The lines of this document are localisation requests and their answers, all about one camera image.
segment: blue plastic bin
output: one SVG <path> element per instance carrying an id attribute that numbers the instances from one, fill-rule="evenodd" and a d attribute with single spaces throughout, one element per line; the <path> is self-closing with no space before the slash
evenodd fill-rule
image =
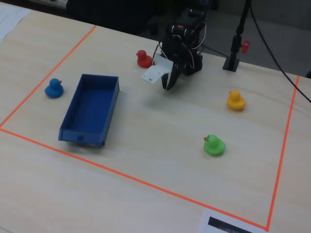
<path id="1" fill-rule="evenodd" d="M 119 90 L 118 77 L 83 74 L 58 140 L 104 145 Z"/>

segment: orange tape line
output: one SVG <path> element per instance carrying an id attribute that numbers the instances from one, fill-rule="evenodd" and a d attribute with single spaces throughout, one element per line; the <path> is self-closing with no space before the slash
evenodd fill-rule
<path id="1" fill-rule="evenodd" d="M 297 76 L 296 86 L 298 86 L 299 78 L 300 77 Z M 270 210 L 269 210 L 269 215 L 268 215 L 268 220 L 267 220 L 267 226 L 266 226 L 266 231 L 267 232 L 270 229 L 273 208 L 274 208 L 274 204 L 275 204 L 275 201 L 276 201 L 276 193 L 277 193 L 277 188 L 278 188 L 278 182 L 279 182 L 279 179 L 280 179 L 282 164 L 283 164 L 283 158 L 284 158 L 284 152 L 285 152 L 285 148 L 286 148 L 287 135 L 288 135 L 288 130 L 290 128 L 290 122 L 291 122 L 291 118 L 292 118 L 292 112 L 293 112 L 293 107 L 294 107 L 294 102 L 295 102 L 295 97 L 296 97 L 296 91 L 297 90 L 295 88 L 294 92 L 293 92 L 293 97 L 292 97 L 292 102 L 291 102 L 290 110 L 288 112 L 288 118 L 287 118 L 284 138 L 283 138 L 283 145 L 282 145 L 282 150 L 281 150 L 281 156 L 280 156 L 280 161 L 278 163 L 278 168 L 277 168 L 276 183 L 274 185 L 274 190 L 273 190 L 273 195 L 272 195 L 272 200 L 271 200 L 271 205 L 270 205 Z"/>
<path id="2" fill-rule="evenodd" d="M 95 25 L 91 31 L 89 31 L 83 38 L 80 40 L 78 44 L 76 44 L 75 47 L 60 61 L 60 63 L 57 64 L 57 66 L 54 67 L 54 69 L 34 88 L 34 90 L 11 112 L 11 114 L 0 124 L 0 128 L 13 116 L 14 113 L 29 99 L 30 96 L 33 95 L 33 93 L 54 73 L 54 71 L 57 70 L 57 68 L 73 53 L 73 51 L 76 50 L 77 47 L 80 46 L 80 44 L 85 41 L 85 39 L 95 30 L 97 26 Z"/>
<path id="3" fill-rule="evenodd" d="M 79 157 L 79 156 L 76 156 L 76 155 L 74 155 L 74 154 L 70 154 L 70 153 L 68 153 L 68 152 L 65 152 L 65 151 L 62 151 L 62 150 L 59 150 L 59 149 L 56 149 L 56 148 L 47 146 L 47 145 L 45 145 L 45 144 L 43 144 L 43 143 L 34 141 L 34 140 L 30 139 L 30 138 L 24 137 L 24 136 L 22 136 L 22 135 L 19 135 L 19 134 L 17 134 L 17 133 L 13 133 L 13 132 L 8 131 L 8 130 L 5 130 L 5 129 L 0 129 L 0 131 L 5 132 L 5 133 L 8 133 L 8 134 L 13 135 L 13 136 L 16 136 L 16 137 L 19 137 L 19 138 L 22 138 L 22 139 L 24 139 L 24 140 L 27 140 L 27 141 L 32 142 L 32 143 L 35 143 L 35 144 L 37 144 L 37 145 L 39 145 L 39 146 L 48 148 L 48 149 L 53 150 L 53 151 L 55 151 L 55 152 L 58 152 L 58 153 L 67 155 L 67 156 L 69 156 L 69 157 L 78 159 L 78 160 L 83 161 L 83 162 L 86 162 L 86 163 L 88 163 L 88 164 L 91 164 L 91 165 L 100 167 L 100 168 L 105 169 L 105 170 L 107 170 L 107 171 L 111 171 L 111 172 L 113 172 L 113 173 L 115 173 L 115 174 L 118 174 L 118 175 L 121 175 L 121 176 L 123 176 L 123 177 L 129 178 L 129 179 L 131 179 L 131 180 L 133 180 L 133 181 L 142 183 L 142 184 L 147 185 L 147 186 L 149 186 L 149 187 L 151 187 L 151 188 L 155 188 L 155 189 L 157 189 L 157 190 L 159 190 L 159 191 L 165 192 L 165 193 L 167 193 L 167 194 L 173 195 L 173 196 L 178 197 L 178 198 L 181 198 L 181 199 L 183 199 L 183 200 L 190 201 L 190 202 L 192 202 L 192 203 L 194 203 L 194 204 L 197 204 L 197 205 L 206 207 L 206 208 L 208 208 L 208 209 L 217 211 L 217 212 L 219 212 L 219 213 L 222 213 L 222 214 L 224 214 L 224 215 L 227 215 L 227 216 L 236 218 L 236 219 L 238 219 L 238 220 L 240 220 L 240 221 L 246 222 L 246 223 L 251 224 L 251 225 L 253 225 L 253 226 L 255 226 L 255 227 L 259 227 L 259 228 L 264 229 L 264 230 L 266 229 L 266 227 L 261 226 L 261 225 L 255 223 L 255 222 L 250 221 L 250 220 L 247 220 L 247 219 L 245 219 L 245 218 L 242 218 L 242 217 L 233 215 L 233 214 L 231 214 L 231 213 L 228 213 L 228 212 L 226 212 L 226 211 L 223 211 L 223 210 L 217 209 L 217 208 L 215 208 L 215 207 L 206 205 L 206 204 L 204 204 L 204 203 L 201 203 L 201 202 L 199 202 L 199 201 L 193 200 L 193 199 L 191 199 L 191 198 L 187 198 L 187 197 L 185 197 L 185 196 L 179 195 L 179 194 L 177 194 L 177 193 L 174 193 L 174 192 L 169 191 L 169 190 L 167 190 L 167 189 L 161 188 L 161 187 L 156 186 L 156 185 L 154 185 L 154 184 L 148 183 L 148 182 L 143 181 L 143 180 L 141 180 L 141 179 L 135 178 L 135 177 L 133 177 L 133 176 L 127 175 L 127 174 L 125 174 L 125 173 L 123 173 L 123 172 L 117 171 L 117 170 L 112 169 L 112 168 L 109 168 L 109 167 L 107 167 L 107 166 L 104 166 L 104 165 L 98 164 L 98 163 L 96 163 L 96 162 L 93 162 L 93 161 L 84 159 L 84 158 Z"/>

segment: black stand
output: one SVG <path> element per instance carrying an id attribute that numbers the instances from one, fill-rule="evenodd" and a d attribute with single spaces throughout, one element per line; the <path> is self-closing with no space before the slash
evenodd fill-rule
<path id="1" fill-rule="evenodd" d="M 241 34 L 244 31 L 244 24 L 245 24 L 245 20 L 247 17 L 249 7 L 251 5 L 251 1 L 252 0 L 246 0 L 245 2 L 243 13 L 240 19 L 240 24 L 237 27 L 236 35 L 234 35 L 232 39 L 230 57 L 227 57 L 227 59 L 225 60 L 225 64 L 223 66 L 223 69 L 225 70 L 229 70 L 233 72 L 237 70 L 238 64 L 240 62 L 240 60 L 237 58 L 237 53 L 239 52 L 240 47 L 241 47 L 241 42 L 242 42 Z"/>

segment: black cable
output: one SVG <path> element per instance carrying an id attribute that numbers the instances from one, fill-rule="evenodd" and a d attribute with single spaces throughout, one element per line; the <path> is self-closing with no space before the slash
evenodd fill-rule
<path id="1" fill-rule="evenodd" d="M 256 21 L 255 16 L 254 16 L 254 12 L 253 12 L 253 9 L 252 9 L 252 5 L 250 5 L 249 9 L 250 9 L 250 11 L 251 11 L 251 15 L 252 15 L 252 18 L 253 18 L 254 23 L 255 23 L 255 25 L 256 25 L 256 28 L 257 28 L 257 30 L 258 30 L 258 33 L 259 33 L 259 35 L 260 35 L 262 41 L 264 42 L 264 44 L 265 44 L 267 50 L 269 51 L 269 53 L 270 53 L 272 59 L 273 59 L 274 62 L 276 63 L 277 67 L 278 67 L 279 70 L 284 74 L 284 76 L 288 79 L 288 81 L 290 81 L 290 83 L 296 88 L 296 90 L 299 91 L 299 93 L 300 93 L 304 98 L 306 98 L 307 101 L 309 101 L 309 102 L 311 103 L 311 100 L 310 100 L 310 99 L 309 99 L 309 98 L 308 98 L 308 97 L 293 83 L 293 81 L 292 81 L 292 80 L 287 76 L 287 74 L 284 72 L 284 70 L 282 69 L 282 67 L 278 64 L 276 58 L 274 57 L 274 55 L 273 55 L 271 49 L 270 49 L 269 46 L 268 46 L 266 40 L 263 38 L 263 35 L 262 35 L 262 33 L 261 33 L 261 30 L 259 29 L 259 26 L 258 26 L 257 21 Z"/>
<path id="2" fill-rule="evenodd" d="M 213 51 L 213 52 L 215 52 L 215 53 L 218 53 L 218 54 L 220 54 L 220 55 L 222 55 L 222 56 L 224 56 L 224 57 L 228 57 L 227 55 L 225 55 L 224 53 L 222 53 L 222 52 L 219 52 L 219 51 L 217 51 L 217 50 L 215 50 L 215 49 L 212 49 L 211 47 L 209 47 L 209 46 L 206 46 L 206 45 L 203 45 L 205 48 L 207 48 L 207 49 L 209 49 L 209 50 L 211 50 L 211 51 Z"/>

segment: white paper card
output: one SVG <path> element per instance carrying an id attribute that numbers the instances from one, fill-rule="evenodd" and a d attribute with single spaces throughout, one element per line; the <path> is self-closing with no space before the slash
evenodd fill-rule
<path id="1" fill-rule="evenodd" d="M 159 78 L 161 78 L 164 74 L 168 74 L 169 72 L 170 71 L 161 65 L 154 65 L 147 69 L 147 71 L 141 77 L 143 80 L 154 84 L 156 81 L 158 81 Z"/>
<path id="2" fill-rule="evenodd" d="M 30 12 L 29 9 L 0 5 L 0 41 Z"/>
<path id="3" fill-rule="evenodd" d="M 239 233 L 245 231 L 250 233 L 267 233 L 261 228 L 255 227 L 236 218 L 221 214 L 210 209 L 206 209 L 204 211 L 198 233 Z"/>
<path id="4" fill-rule="evenodd" d="M 154 84 L 158 81 L 164 74 L 169 74 L 172 72 L 173 62 L 164 57 L 161 57 L 158 53 L 154 57 L 155 65 L 151 66 L 142 76 L 143 80 Z"/>

